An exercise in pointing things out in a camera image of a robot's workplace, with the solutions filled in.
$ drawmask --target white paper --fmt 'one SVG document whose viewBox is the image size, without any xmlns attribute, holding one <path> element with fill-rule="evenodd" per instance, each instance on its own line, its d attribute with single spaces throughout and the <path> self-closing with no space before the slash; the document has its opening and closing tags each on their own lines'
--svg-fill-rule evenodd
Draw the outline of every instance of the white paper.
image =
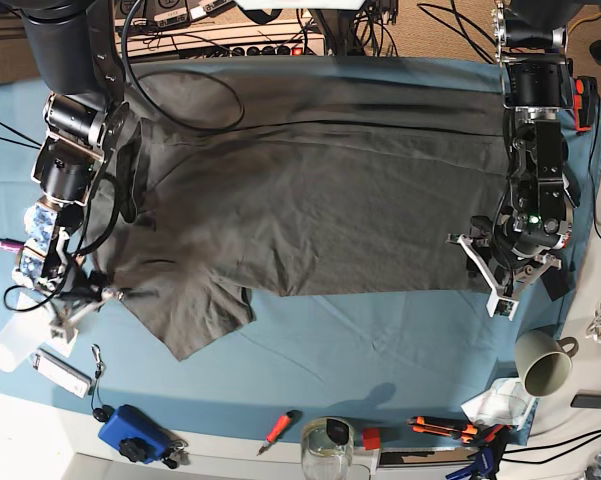
<svg viewBox="0 0 601 480">
<path fill-rule="evenodd" d="M 520 430 L 534 402 L 535 397 L 525 391 L 519 378 L 499 378 L 489 390 L 463 403 L 462 410 L 475 425 L 514 425 Z"/>
</svg>

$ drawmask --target mug handle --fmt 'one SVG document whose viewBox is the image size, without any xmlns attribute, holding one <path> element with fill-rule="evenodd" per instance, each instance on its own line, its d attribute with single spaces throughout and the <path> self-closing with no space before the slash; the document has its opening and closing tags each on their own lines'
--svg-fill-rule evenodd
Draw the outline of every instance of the mug handle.
<svg viewBox="0 0 601 480">
<path fill-rule="evenodd" d="M 580 348 L 580 346 L 578 345 L 578 341 L 573 337 L 561 338 L 560 340 L 558 340 L 558 345 L 560 345 L 562 351 L 569 355 L 570 358 L 573 358 L 573 356 L 576 353 L 578 353 L 578 349 Z M 565 351 L 564 347 L 567 347 L 569 345 L 571 345 L 571 349 L 569 351 Z"/>
</svg>

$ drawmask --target red screwdriver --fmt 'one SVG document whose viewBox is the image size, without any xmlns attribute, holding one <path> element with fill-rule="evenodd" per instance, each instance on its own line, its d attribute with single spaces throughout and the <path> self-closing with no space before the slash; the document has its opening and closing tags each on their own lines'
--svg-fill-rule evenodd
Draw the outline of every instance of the red screwdriver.
<svg viewBox="0 0 601 480">
<path fill-rule="evenodd" d="M 264 451 L 276 441 L 280 434 L 286 430 L 286 428 L 289 426 L 292 420 L 293 411 L 285 413 L 278 419 L 276 425 L 273 427 L 273 430 L 269 432 L 269 435 L 267 435 L 267 439 L 262 444 L 262 447 L 260 447 L 260 450 L 258 450 L 258 455 L 262 455 Z"/>
</svg>

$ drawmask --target dark gray t-shirt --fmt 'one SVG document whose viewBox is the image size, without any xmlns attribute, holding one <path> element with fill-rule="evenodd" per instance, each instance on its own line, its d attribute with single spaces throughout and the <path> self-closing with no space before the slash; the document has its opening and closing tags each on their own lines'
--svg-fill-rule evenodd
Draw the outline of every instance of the dark gray t-shirt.
<svg viewBox="0 0 601 480">
<path fill-rule="evenodd" d="M 223 80 L 246 108 L 238 130 L 201 138 L 130 120 L 110 167 L 137 216 L 119 219 L 97 263 L 178 359 L 250 322 L 248 289 L 484 289 L 445 240 L 492 215 L 504 188 L 499 95 L 247 71 Z M 192 123 L 237 113 L 220 86 L 186 74 L 147 84 Z M 110 198 L 103 185 L 91 239 Z"/>
</svg>

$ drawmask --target white plastic cup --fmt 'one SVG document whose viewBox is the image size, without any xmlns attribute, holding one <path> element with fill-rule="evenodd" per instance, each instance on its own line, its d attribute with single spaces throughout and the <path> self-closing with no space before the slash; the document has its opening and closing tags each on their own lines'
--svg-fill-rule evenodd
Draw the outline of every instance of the white plastic cup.
<svg viewBox="0 0 601 480">
<path fill-rule="evenodd" d="M 18 309 L 29 308 L 36 302 L 21 293 Z M 0 330 L 0 370 L 13 372 L 29 355 L 49 338 L 49 311 L 37 308 L 31 312 L 14 313 Z"/>
</svg>

